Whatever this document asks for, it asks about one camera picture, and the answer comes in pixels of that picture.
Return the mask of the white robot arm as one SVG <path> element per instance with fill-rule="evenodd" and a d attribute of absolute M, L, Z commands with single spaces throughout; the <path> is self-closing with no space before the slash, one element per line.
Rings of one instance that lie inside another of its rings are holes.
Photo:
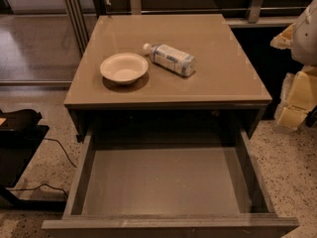
<path fill-rule="evenodd" d="M 280 103 L 274 113 L 275 130 L 291 133 L 302 124 L 317 126 L 317 0 L 313 0 L 296 22 L 275 36 L 270 45 L 290 49 L 291 57 L 303 64 L 296 74 L 283 80 Z"/>

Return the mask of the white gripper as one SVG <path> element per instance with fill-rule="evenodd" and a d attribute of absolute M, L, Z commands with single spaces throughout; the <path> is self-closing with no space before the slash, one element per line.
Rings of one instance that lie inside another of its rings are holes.
<path fill-rule="evenodd" d="M 294 26 L 295 24 L 289 25 L 275 36 L 270 45 L 280 50 L 291 49 Z M 286 106 L 295 109 L 278 105 L 274 113 L 273 128 L 278 133 L 292 133 L 306 119 L 305 113 L 309 113 L 317 106 L 317 67 L 305 65 L 296 74 L 288 73 L 282 83 L 280 100 Z"/>

